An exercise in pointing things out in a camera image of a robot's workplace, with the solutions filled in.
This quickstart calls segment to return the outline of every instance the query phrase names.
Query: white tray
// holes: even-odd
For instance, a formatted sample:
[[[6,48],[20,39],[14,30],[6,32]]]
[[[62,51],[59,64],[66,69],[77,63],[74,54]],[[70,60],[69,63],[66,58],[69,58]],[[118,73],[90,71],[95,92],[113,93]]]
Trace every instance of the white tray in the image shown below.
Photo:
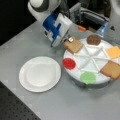
[[[105,49],[111,48],[112,45],[103,40],[101,40],[101,43],[98,46],[88,45],[86,38],[81,39],[81,42],[84,45],[78,53],[73,55],[69,51],[65,51],[64,58],[71,58],[76,63],[76,67],[72,70],[65,68],[68,74],[74,79],[81,81],[80,76],[86,71],[92,72],[96,76],[96,82],[92,84],[101,84],[110,81],[111,79],[109,77],[106,77],[99,71],[108,60],[110,60]],[[112,61],[119,63],[120,58],[112,59]]]

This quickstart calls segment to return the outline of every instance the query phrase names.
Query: table surface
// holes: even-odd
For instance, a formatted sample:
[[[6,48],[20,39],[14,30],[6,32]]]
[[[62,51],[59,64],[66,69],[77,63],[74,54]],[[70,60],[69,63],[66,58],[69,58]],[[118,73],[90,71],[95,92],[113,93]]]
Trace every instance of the table surface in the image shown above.
[[[71,35],[82,39],[92,34],[73,25]],[[35,22],[0,47],[0,80],[42,120],[118,120],[120,118],[120,81],[101,89],[82,89],[72,82],[61,61],[63,45],[50,47],[42,27]],[[59,83],[49,91],[32,93],[19,82],[22,65],[31,58],[48,56],[61,66]]]

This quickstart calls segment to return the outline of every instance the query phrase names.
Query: white plate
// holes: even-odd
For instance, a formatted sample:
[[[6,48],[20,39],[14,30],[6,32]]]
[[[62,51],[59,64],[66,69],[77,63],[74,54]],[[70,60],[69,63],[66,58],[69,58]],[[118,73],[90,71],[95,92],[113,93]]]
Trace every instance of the white plate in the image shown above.
[[[54,87],[61,76],[59,64],[49,57],[36,57],[26,62],[20,70],[21,85],[31,92],[43,92]]]
[[[74,79],[82,82],[80,76],[85,71],[93,72],[96,76],[96,82],[93,84],[101,84],[110,81],[109,77],[106,77],[100,73],[100,69],[110,60],[109,56],[105,52],[105,49],[112,47],[106,41],[101,41],[98,46],[88,45],[86,38],[82,39],[84,44],[82,49],[77,54],[71,54],[69,51],[65,51],[64,58],[71,58],[75,61],[76,67],[73,70],[66,69],[68,74]],[[119,58],[112,59],[112,61],[119,63]]]

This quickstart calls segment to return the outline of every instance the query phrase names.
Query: bread slice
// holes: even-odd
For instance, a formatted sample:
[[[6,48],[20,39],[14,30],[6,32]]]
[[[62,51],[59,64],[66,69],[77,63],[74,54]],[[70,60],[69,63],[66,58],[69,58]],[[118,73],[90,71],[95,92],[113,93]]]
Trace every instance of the bread slice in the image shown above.
[[[83,44],[75,36],[72,36],[72,41],[66,40],[64,42],[65,48],[72,54],[77,53],[82,47]]]
[[[100,72],[113,80],[117,80],[120,77],[120,65],[113,61],[108,61]]]

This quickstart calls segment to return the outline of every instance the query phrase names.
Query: black object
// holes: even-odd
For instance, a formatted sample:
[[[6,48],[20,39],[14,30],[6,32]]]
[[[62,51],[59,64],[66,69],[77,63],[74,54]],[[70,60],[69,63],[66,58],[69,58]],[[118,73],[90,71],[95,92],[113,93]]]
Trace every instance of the black object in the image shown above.
[[[85,83],[82,83],[74,78],[71,78],[70,79],[72,80],[72,82],[80,87],[80,88],[83,88],[83,89],[100,89],[100,88],[104,88],[110,84],[112,84],[111,81],[108,81],[108,82],[105,82],[105,83],[101,83],[101,84],[85,84]]]
[[[0,82],[0,120],[40,120]]]
[[[111,5],[109,0],[104,0],[104,16],[110,17]]]
[[[101,12],[104,8],[104,0],[90,0],[88,9],[94,12]]]
[[[0,2],[0,45],[32,24],[28,0],[1,0]]]
[[[79,2],[79,0],[67,0],[68,7],[73,7],[77,2]]]
[[[110,29],[113,30],[113,31],[115,31],[115,27],[114,26],[111,26]]]

